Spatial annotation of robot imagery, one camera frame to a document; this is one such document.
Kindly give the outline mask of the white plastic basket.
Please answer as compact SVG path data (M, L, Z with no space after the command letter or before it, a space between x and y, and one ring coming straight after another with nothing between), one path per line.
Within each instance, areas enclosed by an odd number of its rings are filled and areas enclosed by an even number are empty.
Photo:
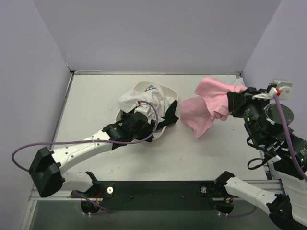
M123 121L136 112L148 118L148 129L138 139L151 142L159 139L169 125L177 122L176 109L179 96L176 91L148 81L141 81L132 90L120 96L116 121Z

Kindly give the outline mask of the pink t shirt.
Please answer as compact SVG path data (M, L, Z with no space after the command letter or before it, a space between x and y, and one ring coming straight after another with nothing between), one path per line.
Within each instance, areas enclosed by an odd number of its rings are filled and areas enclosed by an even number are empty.
M225 84L212 77L204 78L195 89L197 97L182 102L180 120L193 130L195 138L200 138L215 120L226 121L230 116L227 93L240 93L246 89L243 84Z

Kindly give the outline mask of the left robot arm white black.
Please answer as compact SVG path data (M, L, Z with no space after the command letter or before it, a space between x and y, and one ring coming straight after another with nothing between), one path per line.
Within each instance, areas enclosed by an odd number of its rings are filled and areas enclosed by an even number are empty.
M125 146L133 140L152 138L154 120L135 112L116 123L109 124L78 144L65 144L63 148L42 148L36 153L29 174L42 198L60 189L76 190L87 197L98 193L98 180L92 172L71 173L73 166L103 152Z

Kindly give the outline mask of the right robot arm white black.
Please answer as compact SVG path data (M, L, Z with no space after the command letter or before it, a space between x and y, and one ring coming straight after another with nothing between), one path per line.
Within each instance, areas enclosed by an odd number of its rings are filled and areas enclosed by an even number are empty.
M264 211L282 230L307 227L307 142L290 128L294 114L281 104L288 91L271 84L267 89L247 88L228 92L231 116L242 118L248 133L247 144L264 154L280 177L283 193L278 194L244 182L230 172L214 181L215 194L229 202L239 197Z

